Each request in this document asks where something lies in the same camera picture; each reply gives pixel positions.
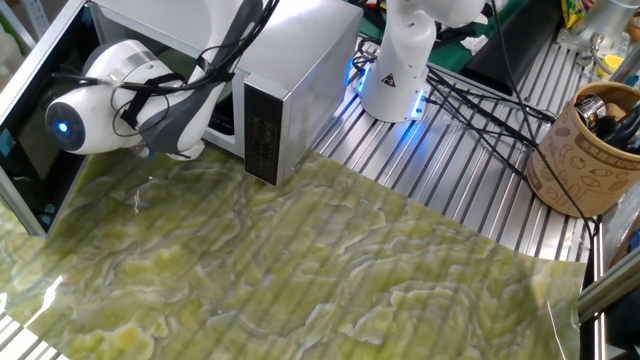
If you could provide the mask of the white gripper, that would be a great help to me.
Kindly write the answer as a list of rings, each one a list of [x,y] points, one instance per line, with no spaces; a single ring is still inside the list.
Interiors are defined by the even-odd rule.
[[[199,140],[194,146],[186,151],[178,153],[167,153],[167,156],[176,161],[191,161],[198,158],[205,149],[205,143],[203,140]]]

